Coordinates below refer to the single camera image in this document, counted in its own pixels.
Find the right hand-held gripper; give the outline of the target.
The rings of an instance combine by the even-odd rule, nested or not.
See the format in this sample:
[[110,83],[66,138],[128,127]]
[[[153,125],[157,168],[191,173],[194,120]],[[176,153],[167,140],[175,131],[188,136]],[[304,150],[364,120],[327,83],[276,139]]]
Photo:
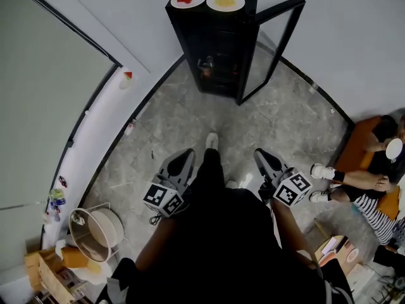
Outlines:
[[265,178],[258,193],[263,203],[277,200],[285,206],[295,206],[310,192],[311,181],[294,167],[289,168],[282,157],[264,149],[254,151],[254,160]]

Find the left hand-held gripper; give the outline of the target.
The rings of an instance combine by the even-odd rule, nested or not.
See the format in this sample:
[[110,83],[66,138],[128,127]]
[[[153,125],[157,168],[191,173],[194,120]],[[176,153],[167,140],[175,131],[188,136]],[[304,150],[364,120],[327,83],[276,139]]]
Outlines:
[[159,172],[146,184],[143,203],[152,211],[171,217],[189,205],[189,179],[196,160],[193,149],[178,151],[161,165]]

